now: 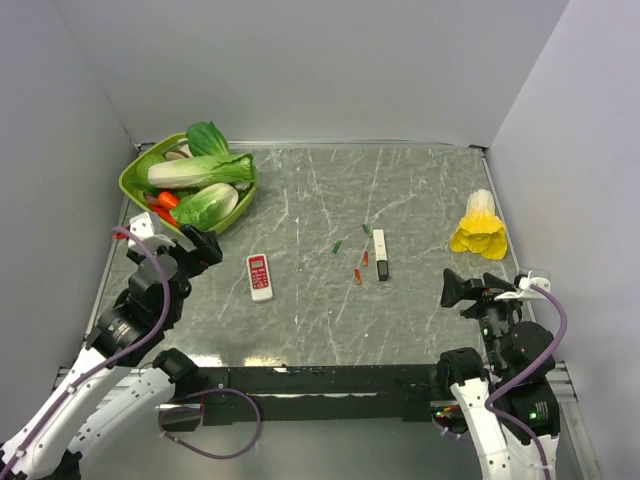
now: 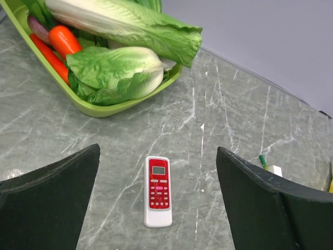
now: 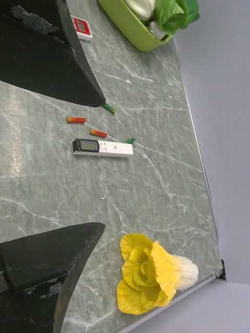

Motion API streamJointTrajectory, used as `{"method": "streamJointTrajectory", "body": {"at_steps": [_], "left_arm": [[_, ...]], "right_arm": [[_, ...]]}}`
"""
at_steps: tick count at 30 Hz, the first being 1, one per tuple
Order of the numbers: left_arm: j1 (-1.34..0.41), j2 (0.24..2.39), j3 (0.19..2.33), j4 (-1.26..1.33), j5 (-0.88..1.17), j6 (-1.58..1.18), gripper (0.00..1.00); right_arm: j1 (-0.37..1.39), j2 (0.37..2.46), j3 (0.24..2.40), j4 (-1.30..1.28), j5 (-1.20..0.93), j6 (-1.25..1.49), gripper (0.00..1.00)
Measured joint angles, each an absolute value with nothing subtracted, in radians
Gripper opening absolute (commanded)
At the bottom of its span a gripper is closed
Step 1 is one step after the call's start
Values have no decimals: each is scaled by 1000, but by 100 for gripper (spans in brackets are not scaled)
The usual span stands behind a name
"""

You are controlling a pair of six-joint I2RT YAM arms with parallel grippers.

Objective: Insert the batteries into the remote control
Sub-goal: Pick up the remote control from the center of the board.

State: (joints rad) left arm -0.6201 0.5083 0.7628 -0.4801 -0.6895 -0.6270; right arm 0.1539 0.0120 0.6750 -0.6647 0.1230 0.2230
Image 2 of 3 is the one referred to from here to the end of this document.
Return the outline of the white red remote control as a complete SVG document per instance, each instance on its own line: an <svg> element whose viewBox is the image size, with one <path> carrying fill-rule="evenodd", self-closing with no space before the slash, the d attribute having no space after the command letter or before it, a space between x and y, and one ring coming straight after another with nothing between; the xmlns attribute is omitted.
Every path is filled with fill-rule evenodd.
<svg viewBox="0 0 333 250"><path fill-rule="evenodd" d="M166 157L147 156L144 166L144 225L164 228L172 221L170 161Z"/></svg>

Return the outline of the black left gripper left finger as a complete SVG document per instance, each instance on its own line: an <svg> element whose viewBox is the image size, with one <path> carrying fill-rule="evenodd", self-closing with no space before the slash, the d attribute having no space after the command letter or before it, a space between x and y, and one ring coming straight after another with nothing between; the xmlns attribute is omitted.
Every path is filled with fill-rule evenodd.
<svg viewBox="0 0 333 250"><path fill-rule="evenodd" d="M1 181L1 249L76 249L100 146Z"/></svg>

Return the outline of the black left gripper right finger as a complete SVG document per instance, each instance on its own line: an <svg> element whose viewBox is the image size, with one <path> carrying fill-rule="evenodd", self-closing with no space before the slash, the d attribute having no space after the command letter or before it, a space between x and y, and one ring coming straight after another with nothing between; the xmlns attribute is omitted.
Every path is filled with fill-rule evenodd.
<svg viewBox="0 0 333 250"><path fill-rule="evenodd" d="M253 165L224 147L216 168L235 249L332 249L332 194Z"/></svg>

